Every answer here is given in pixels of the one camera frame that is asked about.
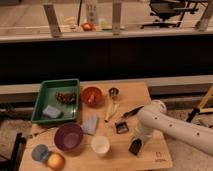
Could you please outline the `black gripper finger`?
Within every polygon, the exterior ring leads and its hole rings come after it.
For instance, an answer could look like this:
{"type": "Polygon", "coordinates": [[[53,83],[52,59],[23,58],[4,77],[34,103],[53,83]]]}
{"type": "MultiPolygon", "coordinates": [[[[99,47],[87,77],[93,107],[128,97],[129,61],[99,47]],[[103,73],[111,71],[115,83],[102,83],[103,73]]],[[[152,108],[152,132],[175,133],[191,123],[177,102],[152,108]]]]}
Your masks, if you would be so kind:
{"type": "Polygon", "coordinates": [[[142,147],[142,141],[140,139],[135,139],[129,147],[129,152],[132,153],[133,155],[137,155],[141,147],[142,147]]]}

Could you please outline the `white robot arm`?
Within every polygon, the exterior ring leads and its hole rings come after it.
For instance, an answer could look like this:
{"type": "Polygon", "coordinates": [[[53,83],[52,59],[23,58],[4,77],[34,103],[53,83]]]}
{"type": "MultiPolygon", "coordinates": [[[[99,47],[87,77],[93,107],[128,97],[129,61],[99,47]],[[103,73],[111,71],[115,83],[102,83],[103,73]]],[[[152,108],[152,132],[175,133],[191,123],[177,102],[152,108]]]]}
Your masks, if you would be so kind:
{"type": "Polygon", "coordinates": [[[161,131],[213,157],[213,129],[174,119],[161,100],[152,100],[136,114],[134,137],[145,144],[154,130],[161,131]]]}

